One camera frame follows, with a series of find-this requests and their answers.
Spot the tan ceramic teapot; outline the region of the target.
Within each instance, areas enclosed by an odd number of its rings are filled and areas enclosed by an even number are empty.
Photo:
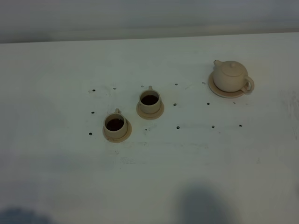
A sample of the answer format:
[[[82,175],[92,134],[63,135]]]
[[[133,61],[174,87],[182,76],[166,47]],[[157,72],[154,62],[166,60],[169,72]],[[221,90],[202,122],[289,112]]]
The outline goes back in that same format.
[[[214,60],[212,80],[219,90],[227,93],[251,93],[255,87],[245,66],[237,61]]]

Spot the round tan teapot coaster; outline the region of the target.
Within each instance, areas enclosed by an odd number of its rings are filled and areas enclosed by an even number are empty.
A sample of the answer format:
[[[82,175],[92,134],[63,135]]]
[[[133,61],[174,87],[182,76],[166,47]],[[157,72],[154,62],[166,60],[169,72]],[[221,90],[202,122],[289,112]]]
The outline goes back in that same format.
[[[222,98],[238,98],[238,97],[241,97],[243,96],[245,93],[241,90],[239,91],[235,91],[235,92],[225,92],[225,91],[222,91],[220,90],[215,84],[214,84],[214,80],[213,80],[213,75],[214,75],[214,72],[212,72],[210,75],[209,75],[209,78],[208,78],[208,85],[209,85],[209,88],[210,90],[216,94],[217,96],[219,97],[222,97]]]

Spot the tan saucer near centre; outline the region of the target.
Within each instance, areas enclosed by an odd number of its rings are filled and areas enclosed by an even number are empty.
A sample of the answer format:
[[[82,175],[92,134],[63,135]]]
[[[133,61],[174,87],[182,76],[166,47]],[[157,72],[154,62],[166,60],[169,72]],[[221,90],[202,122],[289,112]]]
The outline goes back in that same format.
[[[163,102],[161,102],[161,106],[160,106],[160,109],[156,112],[156,113],[153,113],[153,114],[147,114],[145,112],[143,112],[140,108],[140,104],[138,103],[137,106],[136,106],[136,112],[137,114],[143,118],[143,119],[146,119],[146,120],[153,120],[153,119],[157,119],[159,118],[163,112],[164,112],[164,104]]]

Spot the tan saucer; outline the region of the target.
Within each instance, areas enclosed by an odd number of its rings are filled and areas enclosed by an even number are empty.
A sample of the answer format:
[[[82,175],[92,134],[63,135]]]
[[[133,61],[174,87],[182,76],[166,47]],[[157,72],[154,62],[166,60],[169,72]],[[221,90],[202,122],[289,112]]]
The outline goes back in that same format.
[[[110,142],[113,142],[113,143],[123,142],[124,140],[126,140],[131,135],[131,132],[132,132],[131,123],[129,121],[126,121],[126,123],[127,123],[127,126],[128,126],[128,130],[127,130],[126,134],[124,136],[122,136],[121,138],[114,139],[114,138],[108,137],[106,135],[105,131],[104,131],[104,127],[103,127],[103,136],[105,137],[106,140],[108,140]]]
[[[161,102],[161,106],[160,106],[160,109],[156,112],[156,113],[153,113],[153,114],[147,114],[145,112],[143,112],[140,108],[140,104],[138,103],[137,106],[136,106],[136,112],[137,114],[143,118],[143,119],[146,119],[146,120],[153,120],[153,119],[157,119],[159,118],[163,112],[164,112],[164,104],[163,102]]]

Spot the tan teacup near centre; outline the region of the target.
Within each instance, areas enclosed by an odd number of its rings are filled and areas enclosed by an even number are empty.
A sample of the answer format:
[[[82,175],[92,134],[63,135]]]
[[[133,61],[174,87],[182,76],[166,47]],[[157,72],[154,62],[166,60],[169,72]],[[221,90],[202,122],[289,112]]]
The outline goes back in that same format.
[[[139,96],[140,110],[146,114],[157,113],[161,107],[161,103],[162,100],[159,92],[154,90],[151,85]]]

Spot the tan teacup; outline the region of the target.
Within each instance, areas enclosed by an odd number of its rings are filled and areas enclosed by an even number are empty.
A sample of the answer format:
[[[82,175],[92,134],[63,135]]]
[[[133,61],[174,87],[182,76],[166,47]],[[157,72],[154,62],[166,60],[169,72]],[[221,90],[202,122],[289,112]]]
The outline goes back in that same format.
[[[146,114],[157,113],[161,107],[161,103],[162,100],[159,92],[154,90],[151,85],[139,96],[140,110]]]
[[[128,132],[127,119],[121,114],[120,109],[109,114],[104,119],[104,134],[107,138],[117,140],[124,137]]]

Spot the tan saucer front left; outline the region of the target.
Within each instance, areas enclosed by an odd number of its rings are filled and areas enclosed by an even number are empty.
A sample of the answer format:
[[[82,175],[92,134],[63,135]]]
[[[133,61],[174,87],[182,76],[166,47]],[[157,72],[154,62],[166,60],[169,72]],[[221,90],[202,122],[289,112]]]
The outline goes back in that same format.
[[[128,126],[128,130],[127,130],[126,134],[124,136],[122,136],[121,138],[114,139],[114,138],[108,137],[106,135],[105,131],[104,131],[104,127],[103,127],[103,136],[105,137],[106,140],[108,140],[110,142],[113,142],[113,143],[123,142],[124,140],[126,140],[131,135],[131,132],[132,132],[131,123],[129,121],[126,121],[126,123],[127,123],[127,126]]]

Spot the tan teacup front left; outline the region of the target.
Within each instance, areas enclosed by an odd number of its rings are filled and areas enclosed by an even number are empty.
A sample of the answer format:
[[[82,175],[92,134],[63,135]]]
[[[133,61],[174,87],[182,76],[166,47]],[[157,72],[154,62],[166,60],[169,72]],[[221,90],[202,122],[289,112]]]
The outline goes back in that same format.
[[[104,119],[104,134],[107,138],[117,140],[124,137],[128,132],[127,119],[121,114],[120,109],[109,114]]]

